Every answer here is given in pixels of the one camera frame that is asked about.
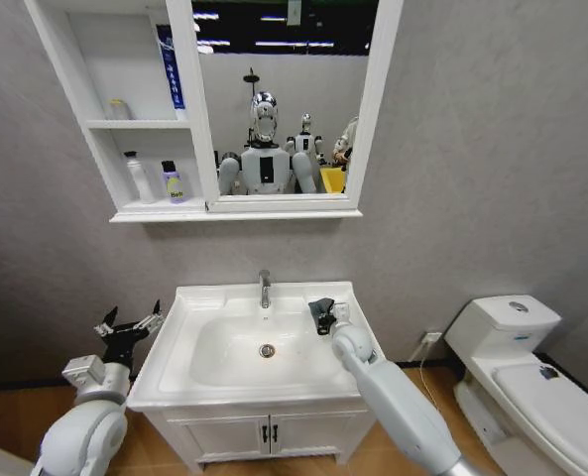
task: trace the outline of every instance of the yellow object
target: yellow object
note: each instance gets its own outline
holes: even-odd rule
[[[320,169],[322,175],[322,183],[327,193],[342,193],[344,189],[345,174],[341,169],[332,167],[325,167]]]

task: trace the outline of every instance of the toilet lid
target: toilet lid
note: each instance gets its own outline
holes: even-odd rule
[[[494,380],[561,453],[588,472],[588,395],[549,365],[498,369]]]

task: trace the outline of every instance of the lotion bottle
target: lotion bottle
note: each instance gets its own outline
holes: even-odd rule
[[[139,198],[142,203],[155,203],[157,200],[155,199],[155,195],[151,189],[151,184],[148,181],[144,166],[140,161],[137,160],[137,152],[125,152],[124,157],[128,159],[126,166],[128,166],[128,170],[130,171],[131,176],[133,176],[133,181],[135,182],[135,186],[137,187]]]
[[[185,201],[183,196],[183,186],[181,185],[181,177],[176,171],[175,163],[173,161],[163,161],[164,181],[166,182],[166,191],[171,198],[172,203],[182,203]]]

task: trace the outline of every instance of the white sink basin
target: white sink basin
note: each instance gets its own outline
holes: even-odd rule
[[[348,302],[371,333],[350,283],[274,284],[262,309],[256,285],[177,288],[166,323],[128,397],[149,407],[358,397],[355,381],[317,335],[308,303]],[[274,354],[266,358],[261,347]]]

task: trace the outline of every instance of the drain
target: drain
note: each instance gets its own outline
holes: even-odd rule
[[[261,357],[265,359],[269,359],[270,357],[274,357],[276,353],[276,347],[272,344],[263,344],[259,347],[258,353],[261,354]]]

